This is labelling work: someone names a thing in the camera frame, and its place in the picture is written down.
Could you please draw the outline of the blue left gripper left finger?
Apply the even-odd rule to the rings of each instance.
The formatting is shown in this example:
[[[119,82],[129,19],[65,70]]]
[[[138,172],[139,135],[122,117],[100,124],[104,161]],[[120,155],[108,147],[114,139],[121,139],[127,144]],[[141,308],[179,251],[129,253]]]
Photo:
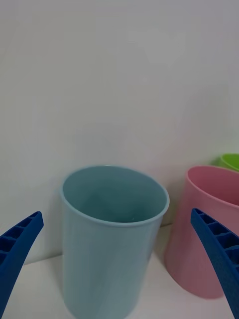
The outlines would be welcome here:
[[[0,236],[0,316],[35,239],[43,228],[42,213],[37,211]]]

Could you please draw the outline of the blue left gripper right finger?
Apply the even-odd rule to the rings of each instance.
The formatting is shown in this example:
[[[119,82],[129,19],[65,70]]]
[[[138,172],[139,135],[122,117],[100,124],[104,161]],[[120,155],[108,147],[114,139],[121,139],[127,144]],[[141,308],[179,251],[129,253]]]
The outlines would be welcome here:
[[[239,237],[212,217],[192,209],[196,231],[221,284],[234,318],[239,318]]]

